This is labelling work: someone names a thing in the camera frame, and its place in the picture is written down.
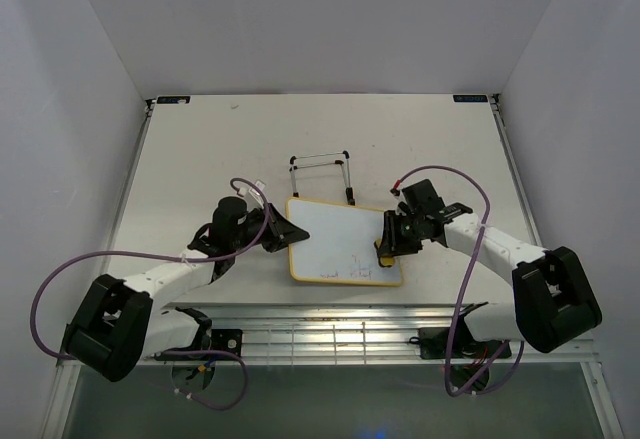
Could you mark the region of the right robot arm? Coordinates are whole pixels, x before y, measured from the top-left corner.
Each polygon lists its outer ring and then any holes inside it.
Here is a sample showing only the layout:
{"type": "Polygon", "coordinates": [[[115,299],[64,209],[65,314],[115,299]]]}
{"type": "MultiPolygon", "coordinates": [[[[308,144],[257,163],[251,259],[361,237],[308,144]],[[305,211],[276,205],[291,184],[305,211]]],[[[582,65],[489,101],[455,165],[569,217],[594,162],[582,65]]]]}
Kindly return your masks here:
{"type": "Polygon", "coordinates": [[[420,252],[426,241],[469,257],[512,289],[512,305],[460,308],[449,327],[454,349],[474,356],[490,341],[522,341],[541,353],[598,327],[603,315],[578,255],[567,247],[545,249],[487,225],[470,207],[446,204],[430,180],[394,187],[395,209],[383,214],[375,244],[378,263],[420,252]]]}

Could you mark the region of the yellow black whiteboard eraser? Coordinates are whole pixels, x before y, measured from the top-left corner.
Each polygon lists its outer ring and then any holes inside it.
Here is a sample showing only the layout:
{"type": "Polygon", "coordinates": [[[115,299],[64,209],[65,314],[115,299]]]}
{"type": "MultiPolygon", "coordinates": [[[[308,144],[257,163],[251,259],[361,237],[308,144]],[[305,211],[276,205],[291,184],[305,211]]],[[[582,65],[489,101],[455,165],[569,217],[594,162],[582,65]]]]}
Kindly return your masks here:
{"type": "Polygon", "coordinates": [[[380,246],[381,246],[381,241],[377,240],[374,243],[374,247],[377,253],[377,261],[378,261],[378,265],[381,268],[391,268],[395,265],[395,258],[394,257],[383,257],[379,255],[380,252],[380,246]]]}

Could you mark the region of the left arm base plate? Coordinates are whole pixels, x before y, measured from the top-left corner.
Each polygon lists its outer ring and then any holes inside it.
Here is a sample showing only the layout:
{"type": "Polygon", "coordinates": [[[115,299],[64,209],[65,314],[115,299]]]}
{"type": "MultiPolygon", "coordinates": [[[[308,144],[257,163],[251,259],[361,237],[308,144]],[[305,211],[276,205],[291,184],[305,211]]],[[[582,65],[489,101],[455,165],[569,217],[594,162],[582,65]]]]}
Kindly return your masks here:
{"type": "Polygon", "coordinates": [[[211,329],[199,339],[199,342],[195,341],[187,347],[155,353],[152,358],[158,361],[231,360],[230,354],[242,356],[243,336],[242,329],[211,329]]]}

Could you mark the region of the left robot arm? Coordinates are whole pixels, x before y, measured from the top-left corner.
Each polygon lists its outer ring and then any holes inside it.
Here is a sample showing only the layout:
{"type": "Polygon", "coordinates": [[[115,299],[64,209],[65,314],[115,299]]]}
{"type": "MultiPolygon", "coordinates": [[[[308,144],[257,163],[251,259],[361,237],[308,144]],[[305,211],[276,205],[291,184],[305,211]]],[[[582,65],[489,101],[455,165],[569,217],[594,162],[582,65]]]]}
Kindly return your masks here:
{"type": "Polygon", "coordinates": [[[225,197],[177,261],[123,279],[96,278],[66,326],[63,350],[112,382],[144,357],[183,351],[201,358],[213,343],[210,319],[168,304],[221,278],[242,250],[259,245],[275,253],[309,237],[272,204],[250,209],[240,198],[225,197]]]}

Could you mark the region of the yellow framed whiteboard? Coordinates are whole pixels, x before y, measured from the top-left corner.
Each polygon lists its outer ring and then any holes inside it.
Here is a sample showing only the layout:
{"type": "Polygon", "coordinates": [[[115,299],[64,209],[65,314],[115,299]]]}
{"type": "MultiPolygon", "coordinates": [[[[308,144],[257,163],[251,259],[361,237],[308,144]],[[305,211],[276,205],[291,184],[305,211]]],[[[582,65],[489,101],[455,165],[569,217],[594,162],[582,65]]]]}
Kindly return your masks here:
{"type": "Polygon", "coordinates": [[[289,247],[289,271],[299,282],[398,287],[398,262],[379,265],[374,242],[382,237],[383,211],[291,197],[286,218],[309,233],[289,247]]]}

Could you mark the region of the wire whiteboard stand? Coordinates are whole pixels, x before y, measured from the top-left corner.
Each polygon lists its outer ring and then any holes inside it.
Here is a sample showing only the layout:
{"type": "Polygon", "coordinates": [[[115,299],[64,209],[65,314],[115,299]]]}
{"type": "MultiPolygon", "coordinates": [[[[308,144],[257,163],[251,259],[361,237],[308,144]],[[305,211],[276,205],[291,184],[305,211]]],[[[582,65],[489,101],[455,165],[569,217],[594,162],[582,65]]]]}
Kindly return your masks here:
{"type": "Polygon", "coordinates": [[[289,159],[292,196],[300,198],[300,191],[298,187],[300,173],[305,174],[312,171],[316,175],[319,175],[320,171],[335,172],[338,170],[343,181],[343,191],[346,204],[355,206],[356,199],[351,180],[350,159],[351,154],[348,150],[310,155],[292,155],[289,159]]]}

